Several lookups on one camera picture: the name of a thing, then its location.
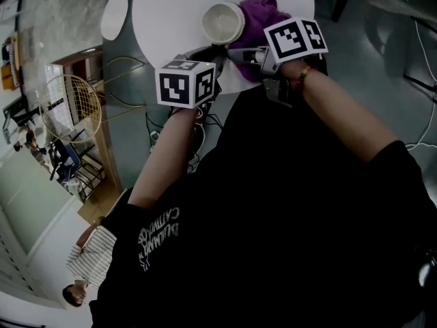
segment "person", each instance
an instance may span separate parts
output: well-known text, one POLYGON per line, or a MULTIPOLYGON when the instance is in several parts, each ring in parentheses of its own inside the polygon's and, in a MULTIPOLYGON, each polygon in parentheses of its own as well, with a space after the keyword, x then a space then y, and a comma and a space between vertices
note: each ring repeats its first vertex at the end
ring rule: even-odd
POLYGON ((62 290, 62 296, 70 305, 77 308, 82 306, 88 286, 98 290, 105 279, 119 234, 116 227, 117 215, 127 204, 131 192, 132 189, 128 189, 120 196, 107 217, 99 217, 93 222, 68 255, 66 266, 76 280, 62 290))
POLYGON ((194 174, 197 110, 173 112, 118 215, 93 327, 401 327, 426 308, 436 207, 419 166, 325 74, 281 73, 292 108, 241 93, 194 174))

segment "bracelet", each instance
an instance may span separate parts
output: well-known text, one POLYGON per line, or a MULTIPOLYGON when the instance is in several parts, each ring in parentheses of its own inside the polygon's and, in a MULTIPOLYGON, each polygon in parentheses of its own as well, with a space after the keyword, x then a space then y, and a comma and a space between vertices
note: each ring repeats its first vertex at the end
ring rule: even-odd
POLYGON ((303 88, 303 82, 304 82, 305 78, 307 77, 308 72, 309 72, 311 69, 316 69, 316 70, 317 70, 316 67, 313 67, 313 66, 306 66, 306 67, 303 68, 302 71, 300 72, 300 75, 299 75, 299 77, 298 77, 297 84, 296 84, 296 87, 299 89, 299 91, 302 91, 302 88, 303 88))

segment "white cable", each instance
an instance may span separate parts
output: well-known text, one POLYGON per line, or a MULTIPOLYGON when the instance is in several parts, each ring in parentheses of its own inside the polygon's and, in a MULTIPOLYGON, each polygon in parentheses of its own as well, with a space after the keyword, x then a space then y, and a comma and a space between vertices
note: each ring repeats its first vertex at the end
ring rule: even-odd
MULTIPOLYGON (((435 87, 437 85, 437 79, 435 78, 434 74, 432 74, 431 67, 429 66, 428 57, 427 57, 426 52, 425 52, 425 47, 423 46, 423 43, 422 43, 422 39, 421 39, 421 35, 419 33, 419 27, 417 26, 417 22, 414 21, 414 23, 416 25, 417 38, 419 39, 419 42, 421 44, 422 51, 423 51, 423 56, 425 57, 425 61, 426 61, 426 65, 428 67, 429 73, 431 74, 431 77, 435 81, 435 83, 434 83, 434 87, 435 87)), ((431 111, 431 116, 429 117, 429 122, 428 122, 428 124, 426 126, 426 129, 425 129, 425 132, 422 134, 421 138, 418 140, 417 143, 410 143, 410 144, 406 145, 406 147, 412 146, 411 148, 407 148, 407 150, 414 150, 417 146, 422 146, 422 145, 427 146, 427 147, 435 147, 435 148, 437 148, 437 146, 435 146, 435 145, 428 145, 428 144, 422 142, 423 138, 425 137, 425 135, 427 134, 427 132, 429 130, 429 127, 431 126, 432 118, 434 116, 434 109, 436 108, 436 103, 434 102, 435 101, 435 95, 436 95, 436 93, 432 92, 432 111, 431 111)))

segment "gray floor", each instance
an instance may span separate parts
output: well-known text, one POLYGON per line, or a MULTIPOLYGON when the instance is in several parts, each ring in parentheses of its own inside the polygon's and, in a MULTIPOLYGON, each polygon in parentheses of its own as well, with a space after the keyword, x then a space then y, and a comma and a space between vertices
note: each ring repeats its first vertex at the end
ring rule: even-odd
MULTIPOLYGON (((384 12, 367 5, 362 0, 350 0, 341 20, 330 20, 335 0, 315 0, 318 20, 330 53, 327 55, 329 75, 338 81, 357 100, 368 106, 382 118, 406 143, 415 142, 423 132, 432 110, 432 96, 418 90, 402 79, 408 74, 432 84, 420 49, 414 23, 405 16, 384 12)), ((437 74, 436 41, 426 29, 419 29, 437 74)), ((132 30, 130 14, 119 38, 115 42, 104 42, 105 61, 117 56, 144 59, 132 30)), ((105 69, 105 77, 119 74, 126 64, 112 65, 105 69)), ((147 65, 134 73, 114 81, 106 93, 117 94, 129 103, 146 103, 153 121, 163 124, 167 110, 156 105, 153 68, 147 65)), ((213 112, 225 120, 236 95, 219 96, 213 112)), ((125 111, 109 99, 109 115, 125 111)), ((125 187, 132 186, 147 158, 149 143, 145 128, 144 111, 133 112, 122 120, 110 122, 111 139, 119 176, 125 187)), ((219 129, 208 128, 205 154, 215 146, 219 129)), ((437 143, 437 122, 425 138, 426 142, 437 143)), ((418 147, 412 155, 423 170, 425 184, 432 199, 437 201, 436 185, 437 149, 418 147)))

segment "black t-shirt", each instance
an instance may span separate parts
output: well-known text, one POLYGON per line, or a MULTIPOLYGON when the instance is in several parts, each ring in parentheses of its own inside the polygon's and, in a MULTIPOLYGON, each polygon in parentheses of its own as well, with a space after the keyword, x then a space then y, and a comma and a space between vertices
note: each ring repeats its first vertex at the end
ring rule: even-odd
POLYGON ((127 205, 95 327, 385 327, 418 313, 436 212, 419 166, 399 141, 362 163, 305 111, 275 122, 311 117, 290 138, 231 113, 197 173, 153 210, 127 205))

